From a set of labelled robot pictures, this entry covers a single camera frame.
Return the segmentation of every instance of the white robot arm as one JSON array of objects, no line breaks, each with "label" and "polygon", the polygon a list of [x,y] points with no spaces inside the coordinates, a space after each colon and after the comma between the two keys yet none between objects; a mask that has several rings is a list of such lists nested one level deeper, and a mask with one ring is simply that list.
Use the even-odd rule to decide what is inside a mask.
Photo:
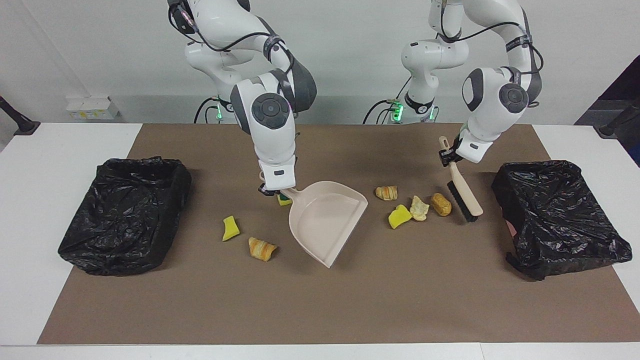
[{"label": "white robot arm", "polygon": [[429,24],[438,32],[437,39],[412,42],[402,53],[403,65],[412,75],[404,101],[417,116],[425,116],[433,105],[439,85],[433,71],[463,65],[468,58],[470,37],[461,37],[465,14],[500,35],[509,58],[507,67],[474,70],[463,85],[463,98],[472,113],[454,143],[457,156],[450,159],[478,163],[534,103],[542,83],[527,16],[516,0],[432,0]]},{"label": "white robot arm", "polygon": [[[252,15],[248,0],[168,0],[170,21],[191,38],[189,64],[207,74],[218,89],[223,118],[234,117],[252,136],[264,173],[264,193],[296,185],[293,114],[307,110],[316,98],[310,72],[291,54],[266,21]],[[231,66],[262,53],[275,67],[242,79]]]}]

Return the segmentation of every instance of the croissant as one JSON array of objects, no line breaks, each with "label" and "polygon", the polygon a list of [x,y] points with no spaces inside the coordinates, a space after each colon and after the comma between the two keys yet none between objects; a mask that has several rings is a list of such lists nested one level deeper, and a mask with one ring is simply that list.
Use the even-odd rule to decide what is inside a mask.
[{"label": "croissant", "polygon": [[397,186],[381,186],[376,188],[376,196],[384,201],[392,201],[398,199]]},{"label": "croissant", "polygon": [[269,259],[271,259],[271,253],[277,248],[276,245],[266,241],[254,237],[249,238],[249,251],[251,256],[258,260],[269,261]]}]

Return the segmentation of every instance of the black cable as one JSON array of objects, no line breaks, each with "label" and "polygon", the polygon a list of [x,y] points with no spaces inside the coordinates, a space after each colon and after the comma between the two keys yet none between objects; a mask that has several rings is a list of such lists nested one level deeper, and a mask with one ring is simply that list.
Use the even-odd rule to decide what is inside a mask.
[{"label": "black cable", "polygon": [[169,7],[169,12],[168,12],[168,15],[169,15],[169,24],[171,24],[171,26],[173,26],[173,28],[174,28],[174,29],[176,29],[180,34],[183,34],[183,35],[184,35],[186,38],[188,38],[189,40],[191,40],[191,41],[193,41],[193,42],[196,42],[196,43],[198,43],[198,44],[202,44],[202,42],[201,42],[201,41],[197,41],[196,39],[192,38],[191,36],[189,36],[189,35],[187,35],[187,34],[183,33],[183,32],[178,28],[178,26],[173,22],[173,18],[172,18],[172,16],[171,16],[171,12],[172,12],[172,9],[174,9],[176,6],[177,6],[177,5],[171,5],[171,6]]},{"label": "black cable", "polygon": [[515,26],[520,27],[520,24],[519,24],[519,23],[517,23],[517,22],[513,22],[513,21],[506,21],[506,22],[500,22],[500,23],[498,23],[498,24],[496,24],[496,25],[491,25],[491,26],[489,26],[488,28],[484,28],[484,29],[482,29],[482,30],[478,31],[477,33],[475,33],[475,34],[473,34],[473,35],[469,35],[469,36],[467,36],[467,37],[457,38],[457,39],[456,39],[456,38],[450,38],[450,37],[447,35],[447,32],[444,30],[444,9],[445,9],[445,7],[444,7],[444,6],[442,6],[442,7],[440,8],[440,29],[442,30],[442,36],[443,36],[443,37],[444,37],[448,42],[459,42],[459,41],[463,41],[463,40],[468,40],[468,39],[470,39],[470,38],[472,38],[472,37],[476,37],[476,36],[480,35],[481,33],[484,33],[485,31],[489,31],[489,30],[491,30],[491,29],[495,29],[495,28],[497,28],[498,26],[504,26],[504,25],[515,25]]},{"label": "black cable", "polygon": [[[521,25],[517,22],[513,22],[513,21],[506,21],[506,22],[500,22],[498,24],[495,25],[491,25],[488,28],[484,28],[480,31],[478,31],[477,33],[471,34],[467,37],[463,37],[463,38],[450,38],[447,33],[444,30],[444,9],[445,7],[441,7],[440,8],[440,29],[442,30],[442,36],[445,38],[445,40],[447,40],[448,42],[459,42],[459,41],[463,41],[463,40],[468,40],[472,37],[476,37],[478,35],[480,35],[481,33],[484,33],[485,31],[489,31],[492,29],[495,29],[499,26],[504,26],[504,25],[514,25],[514,26],[518,26],[519,28],[521,27]],[[531,46],[531,49],[538,55],[538,57],[540,58],[540,67],[538,67],[536,70],[531,70],[531,71],[527,71],[527,72],[523,72],[521,73],[522,75],[533,75],[533,74],[537,74],[539,73],[542,68],[545,66],[545,59],[544,57],[542,57],[542,54],[538,51],[538,49],[533,46],[533,43],[529,43],[529,46]]]},{"label": "black cable", "polygon": [[198,116],[200,116],[200,112],[202,111],[202,108],[204,108],[205,104],[207,104],[207,102],[209,101],[218,101],[217,97],[208,97],[205,101],[202,102],[202,104],[200,104],[200,107],[198,107],[198,111],[196,111],[196,116],[193,117],[193,123],[197,124],[198,123]]},{"label": "black cable", "polygon": [[206,108],[206,109],[204,110],[204,122],[205,122],[206,124],[208,124],[208,123],[209,123],[209,110],[210,110],[210,109],[216,109],[216,110],[217,110],[217,109],[218,109],[218,106],[217,106],[217,105],[216,105],[216,106],[210,106],[210,107],[208,107],[208,108]]},{"label": "black cable", "polygon": [[540,72],[540,70],[542,70],[543,67],[545,67],[545,59],[542,57],[542,54],[540,54],[540,52],[538,51],[538,49],[536,49],[535,46],[533,46],[533,44],[529,44],[529,46],[531,46],[531,49],[538,54],[538,57],[540,58],[540,67],[538,67],[535,71],[531,70],[531,71],[526,71],[526,72],[522,72],[522,75],[533,75],[533,74],[537,74]]},{"label": "black cable", "polygon": [[388,100],[380,100],[378,102],[376,102],[373,106],[371,106],[371,109],[369,109],[369,111],[367,112],[367,115],[365,115],[364,120],[362,121],[362,125],[367,123],[367,119],[369,118],[369,115],[371,115],[371,113],[373,112],[373,110],[375,108],[377,108],[379,105],[382,105],[384,103],[386,103]]},{"label": "black cable", "polygon": [[380,123],[380,117],[385,112],[390,113],[391,109],[390,108],[389,109],[382,109],[382,111],[378,114],[378,118],[376,119],[376,125],[378,125]]},{"label": "black cable", "polygon": [[[404,91],[404,88],[406,88],[407,85],[409,85],[409,81],[411,81],[411,76],[406,80],[406,82],[404,83],[404,85],[402,86],[402,89],[400,89],[400,91],[398,92],[398,94],[396,95],[396,99],[399,100],[400,95],[402,94],[402,91]],[[391,108],[393,108],[393,104],[389,105],[389,109],[387,109],[389,112],[391,112]]]},{"label": "black cable", "polygon": [[222,53],[223,51],[228,51],[228,50],[229,50],[229,49],[231,49],[232,47],[234,47],[234,46],[236,46],[237,44],[239,44],[241,41],[246,40],[246,39],[248,39],[248,38],[250,38],[250,37],[256,37],[256,36],[259,36],[259,35],[264,35],[264,36],[267,36],[267,37],[270,37],[270,36],[271,36],[271,34],[268,34],[268,33],[265,33],[265,32],[250,33],[250,34],[247,34],[247,35],[245,35],[245,36],[243,36],[243,37],[239,38],[238,40],[236,40],[236,41],[232,42],[231,44],[229,44],[229,45],[227,45],[227,46],[223,47],[222,49],[216,49],[215,47],[213,47],[213,46],[209,45],[209,43],[205,40],[205,38],[202,36],[202,34],[201,34],[199,31],[197,32],[197,34],[198,34],[198,36],[200,36],[200,38],[202,39],[203,44],[205,44],[209,49],[211,49],[211,50],[213,50],[213,51],[216,51],[216,52],[218,52],[218,53]]},{"label": "black cable", "polygon": [[291,71],[291,69],[293,69],[293,64],[296,63],[296,58],[293,56],[293,54],[290,52],[290,50],[286,50],[286,54],[287,57],[289,58],[289,62],[291,63],[289,65],[289,68],[287,69],[287,71],[285,71],[285,74],[289,74],[289,71]]}]

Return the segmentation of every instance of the black stand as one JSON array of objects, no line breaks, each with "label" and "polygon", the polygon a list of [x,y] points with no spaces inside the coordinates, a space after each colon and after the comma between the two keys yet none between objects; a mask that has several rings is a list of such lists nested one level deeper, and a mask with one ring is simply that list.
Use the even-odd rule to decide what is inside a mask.
[{"label": "black stand", "polygon": [[19,113],[16,109],[14,109],[8,102],[4,99],[4,97],[0,96],[0,109],[4,110],[4,112],[18,124],[18,130],[14,133],[14,135],[31,135],[33,134],[38,126],[40,126],[39,121],[31,121],[29,118]]}]

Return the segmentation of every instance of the dustpan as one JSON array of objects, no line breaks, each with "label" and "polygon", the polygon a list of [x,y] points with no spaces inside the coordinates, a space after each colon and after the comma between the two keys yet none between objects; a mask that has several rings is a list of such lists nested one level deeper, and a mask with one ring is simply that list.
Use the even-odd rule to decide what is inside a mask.
[{"label": "dustpan", "polygon": [[361,193],[333,181],[280,192],[293,200],[291,233],[309,255],[330,268],[369,202]]}]

